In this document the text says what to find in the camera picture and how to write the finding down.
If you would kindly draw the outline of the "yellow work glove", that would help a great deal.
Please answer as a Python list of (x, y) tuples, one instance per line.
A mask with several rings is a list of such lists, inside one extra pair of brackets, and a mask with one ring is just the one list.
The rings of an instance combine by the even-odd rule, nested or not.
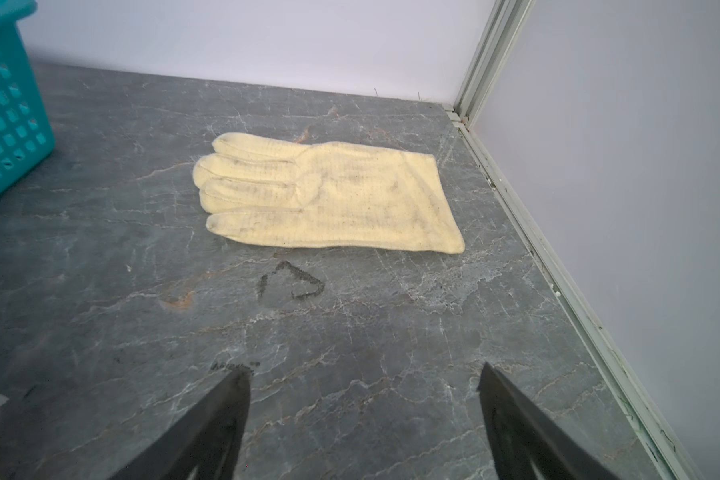
[(245, 133), (212, 147), (193, 182), (215, 235), (285, 248), (465, 249), (431, 155)]

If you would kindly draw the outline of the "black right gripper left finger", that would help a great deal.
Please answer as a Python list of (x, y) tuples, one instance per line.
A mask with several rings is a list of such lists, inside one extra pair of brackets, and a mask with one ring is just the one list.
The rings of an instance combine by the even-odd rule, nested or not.
[(114, 479), (232, 479), (251, 402), (251, 370), (232, 369)]

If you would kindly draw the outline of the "teal plastic basket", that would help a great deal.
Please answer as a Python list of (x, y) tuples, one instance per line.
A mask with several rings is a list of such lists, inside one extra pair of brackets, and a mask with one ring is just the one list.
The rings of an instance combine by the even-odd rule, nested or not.
[(0, 0), (0, 195), (47, 158), (55, 139), (18, 22), (34, 0)]

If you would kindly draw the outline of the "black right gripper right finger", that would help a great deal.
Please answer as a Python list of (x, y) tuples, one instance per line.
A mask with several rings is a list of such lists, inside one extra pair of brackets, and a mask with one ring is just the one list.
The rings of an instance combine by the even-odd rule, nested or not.
[(488, 362), (478, 392), (499, 479), (618, 479)]

